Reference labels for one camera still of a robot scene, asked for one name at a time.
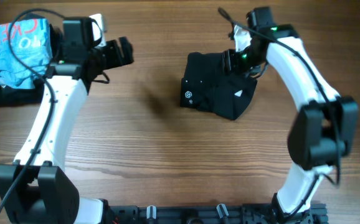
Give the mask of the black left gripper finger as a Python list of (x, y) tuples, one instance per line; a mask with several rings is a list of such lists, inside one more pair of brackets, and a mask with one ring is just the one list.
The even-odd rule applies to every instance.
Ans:
[(121, 49), (117, 44), (116, 40), (110, 41), (110, 67), (121, 67), (123, 66), (123, 57)]
[(133, 58), (133, 46), (130, 44), (126, 37), (119, 38), (121, 44), (121, 50), (123, 53), (123, 65), (129, 65), (134, 62)]

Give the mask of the black t-shirt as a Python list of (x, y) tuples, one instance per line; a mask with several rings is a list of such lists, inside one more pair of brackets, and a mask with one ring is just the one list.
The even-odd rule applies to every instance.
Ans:
[(236, 120), (252, 101), (257, 81), (226, 74), (221, 53), (190, 53), (181, 78), (180, 106)]

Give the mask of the light blue printed t-shirt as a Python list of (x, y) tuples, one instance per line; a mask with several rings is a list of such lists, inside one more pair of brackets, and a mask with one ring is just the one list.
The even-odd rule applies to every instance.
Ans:
[(0, 87), (34, 89), (52, 58), (50, 26), (45, 18), (0, 25)]

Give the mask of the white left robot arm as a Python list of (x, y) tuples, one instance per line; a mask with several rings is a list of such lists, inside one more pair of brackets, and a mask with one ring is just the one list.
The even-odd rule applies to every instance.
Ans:
[(133, 62), (126, 37), (105, 39), (103, 16), (68, 17), (56, 58), (43, 81), (44, 95), (27, 141), (12, 164), (0, 165), (0, 210), (12, 223), (105, 223), (103, 199), (81, 197), (65, 175), (67, 144), (94, 82)]

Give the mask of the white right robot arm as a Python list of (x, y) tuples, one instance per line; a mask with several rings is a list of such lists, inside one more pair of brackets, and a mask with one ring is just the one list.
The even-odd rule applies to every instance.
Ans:
[(311, 199), (323, 179), (340, 185), (341, 159), (353, 147), (358, 104), (326, 82), (299, 33), (290, 24), (276, 24), (269, 7), (248, 12), (246, 25), (221, 7), (218, 12), (232, 24), (229, 36), (235, 42), (235, 52), (225, 56), (226, 69), (250, 74), (255, 67), (271, 65), (293, 98), (297, 116), (287, 140), (292, 165), (272, 198), (267, 219), (302, 222), (314, 216)]

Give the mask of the dark navy garment pile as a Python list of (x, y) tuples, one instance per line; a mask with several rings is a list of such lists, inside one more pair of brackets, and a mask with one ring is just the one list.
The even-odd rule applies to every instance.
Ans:
[[(23, 19), (23, 21), (28, 19), (41, 19), (41, 18), (45, 18), (45, 17), (37, 14), (28, 14)], [(49, 26), (50, 26), (50, 46), (52, 49), (52, 55), (54, 55), (57, 52), (58, 35), (53, 30), (53, 27), (50, 23)], [(0, 107), (40, 103), (44, 92), (44, 84), (42, 80), (40, 80), (40, 78), (37, 77), (37, 79), (34, 80), (34, 85), (35, 88), (30, 90), (14, 89), (8, 86), (0, 87)]]

